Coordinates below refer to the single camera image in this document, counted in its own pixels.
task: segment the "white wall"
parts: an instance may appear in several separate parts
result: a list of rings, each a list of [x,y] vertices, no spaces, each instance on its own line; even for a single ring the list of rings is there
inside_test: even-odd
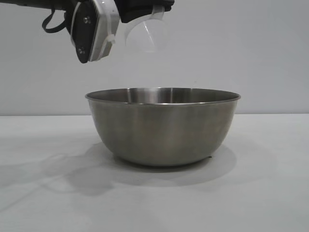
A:
[[[66,31],[45,34],[48,10],[0,5],[0,115],[88,114],[87,92],[202,87],[242,95],[238,113],[309,113],[308,0],[176,0],[171,43],[82,65]],[[56,23],[62,19],[57,15]]]

